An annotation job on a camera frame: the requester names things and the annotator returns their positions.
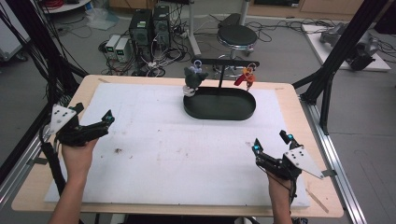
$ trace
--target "black stool seat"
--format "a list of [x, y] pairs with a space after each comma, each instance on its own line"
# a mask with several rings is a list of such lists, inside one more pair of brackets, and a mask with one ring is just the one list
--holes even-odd
[[218, 41], [232, 49], [251, 49], [257, 41], [257, 35], [246, 26], [228, 25], [219, 28]]

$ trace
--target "gray floor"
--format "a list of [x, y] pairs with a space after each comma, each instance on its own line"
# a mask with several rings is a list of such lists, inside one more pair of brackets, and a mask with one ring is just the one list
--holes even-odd
[[[82, 16], [82, 10], [74, 10], [53, 19], [55, 22], [69, 22], [77, 21]], [[212, 20], [210, 17], [197, 19], [196, 27]], [[260, 18], [250, 18], [248, 21], [266, 25], [278, 22]], [[106, 69], [106, 62], [97, 49], [99, 44], [108, 40], [111, 34], [124, 33], [129, 21], [119, 20], [117, 26], [107, 31], [90, 30], [85, 24], [86, 20], [73, 24], [73, 34], [68, 33], [61, 40], [85, 70], [91, 74], [101, 74]], [[205, 27], [216, 27], [216, 23], [208, 22]], [[216, 30], [201, 32], [215, 33]], [[259, 81], [293, 83], [319, 69], [320, 63], [304, 35], [286, 28], [265, 33], [272, 37], [272, 41], [258, 42], [249, 56], [250, 60], [261, 63], [256, 71]], [[396, 44], [393, 36], [376, 35], [381, 40]], [[203, 57], [214, 58], [227, 51], [214, 36], [198, 35], [196, 38]], [[184, 66], [190, 64], [174, 63], [165, 67], [165, 76], [183, 77]], [[368, 223], [392, 223], [396, 219], [396, 193], [393, 191], [396, 189], [396, 64], [389, 63], [389, 66], [392, 70], [387, 73], [340, 70], [333, 81], [329, 131]], [[211, 66], [205, 69], [210, 72]], [[32, 61], [1, 63], [0, 72], [2, 163], [46, 103], [46, 83]], [[305, 89], [300, 88], [297, 92], [302, 93]], [[13, 211], [10, 208], [12, 199], [0, 211], [0, 223], [45, 223], [48, 220], [48, 213]], [[93, 223], [93, 215], [88, 214], [84, 218], [86, 223]], [[108, 220], [109, 217], [105, 216], [101, 223]], [[268, 222], [264, 218], [259, 218], [259, 221]], [[348, 223], [348, 218], [346, 215], [340, 218], [310, 218], [310, 223]]]

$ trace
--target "wooden table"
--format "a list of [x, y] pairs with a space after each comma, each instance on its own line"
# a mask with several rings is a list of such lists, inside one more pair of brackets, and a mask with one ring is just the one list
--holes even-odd
[[[70, 105], [82, 102], [85, 107], [100, 83], [130, 83], [149, 85], [184, 85], [182, 78], [150, 78], [150, 77], [109, 77], [88, 76], [82, 81]], [[218, 86], [217, 80], [206, 80], [205, 86]], [[223, 87], [234, 87], [233, 82], [224, 81]], [[304, 143], [320, 170], [326, 166], [321, 157], [314, 135], [309, 127], [304, 111], [297, 98], [294, 88], [286, 83], [254, 83], [254, 88], [275, 90], [283, 118], [289, 133], [300, 143]], [[319, 180], [305, 172], [306, 193], [311, 206], [292, 209], [294, 217], [341, 217], [344, 214], [338, 195], [329, 177]], [[36, 164], [27, 176], [18, 195], [12, 203], [17, 211], [53, 211], [55, 203], [44, 202], [50, 187], [52, 176], [48, 165]], [[206, 215], [235, 217], [270, 217], [272, 210], [264, 206], [204, 206], [204, 205], [156, 205], [156, 204], [121, 204], [121, 203], [84, 203], [82, 212], [122, 213], [122, 214], [163, 214], [163, 215]]]

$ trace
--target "black oval tray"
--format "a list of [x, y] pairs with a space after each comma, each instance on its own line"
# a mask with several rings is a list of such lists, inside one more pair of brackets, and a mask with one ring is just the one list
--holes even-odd
[[184, 96], [183, 104], [196, 119], [244, 120], [256, 109], [252, 94], [234, 88], [200, 87], [192, 97]]

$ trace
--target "hand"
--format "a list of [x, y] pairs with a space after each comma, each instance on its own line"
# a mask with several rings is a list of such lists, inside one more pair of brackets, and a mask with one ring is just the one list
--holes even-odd
[[67, 170], [67, 182], [85, 183], [92, 164], [92, 152], [98, 139], [88, 142], [84, 147], [62, 145], [62, 155]]
[[291, 182], [267, 172], [268, 189], [274, 213], [275, 224], [291, 224], [290, 217], [290, 187]]

